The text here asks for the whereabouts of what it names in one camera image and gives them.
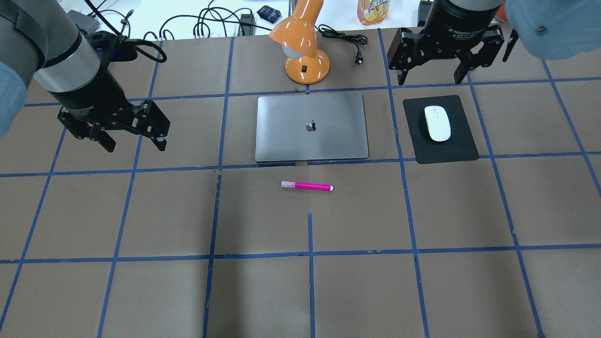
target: orange desk lamp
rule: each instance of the orange desk lamp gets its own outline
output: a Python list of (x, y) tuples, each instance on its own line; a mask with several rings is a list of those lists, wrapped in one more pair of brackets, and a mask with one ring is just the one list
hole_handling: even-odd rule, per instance
[(298, 84), (317, 83), (330, 71), (330, 59), (317, 49), (314, 28), (322, 5), (323, 0), (300, 0), (292, 15), (269, 34), (288, 55), (284, 63), (286, 75)]

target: apple logo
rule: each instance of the apple logo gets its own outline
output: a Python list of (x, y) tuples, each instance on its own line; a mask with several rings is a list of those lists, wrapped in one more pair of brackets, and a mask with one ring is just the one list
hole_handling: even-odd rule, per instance
[(317, 128), (315, 127), (315, 121), (311, 120), (311, 122), (305, 124), (305, 128), (307, 129), (308, 132), (314, 132), (317, 130)]

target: black mouse pad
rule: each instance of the black mouse pad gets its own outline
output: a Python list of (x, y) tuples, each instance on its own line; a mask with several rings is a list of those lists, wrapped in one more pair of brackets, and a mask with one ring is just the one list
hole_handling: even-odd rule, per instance
[[(448, 140), (436, 142), (430, 138), (424, 114), (427, 106), (441, 106), (447, 111), (451, 125), (451, 137)], [(403, 107), (417, 163), (471, 161), (480, 157), (459, 96), (406, 99)]]

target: pink marker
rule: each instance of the pink marker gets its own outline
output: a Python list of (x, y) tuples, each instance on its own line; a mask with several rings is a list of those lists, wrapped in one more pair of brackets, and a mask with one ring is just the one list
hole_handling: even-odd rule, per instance
[(334, 186), (328, 185), (328, 184), (288, 182), (288, 181), (282, 181), (282, 188), (309, 189), (309, 190), (321, 190), (321, 191), (333, 191), (334, 190)]

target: white mouse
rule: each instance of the white mouse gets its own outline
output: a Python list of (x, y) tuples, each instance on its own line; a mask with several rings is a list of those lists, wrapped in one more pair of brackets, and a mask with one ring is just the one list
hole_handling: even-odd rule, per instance
[(451, 124), (447, 111), (441, 106), (427, 106), (424, 108), (426, 125), (430, 138), (436, 142), (443, 142), (451, 137)]

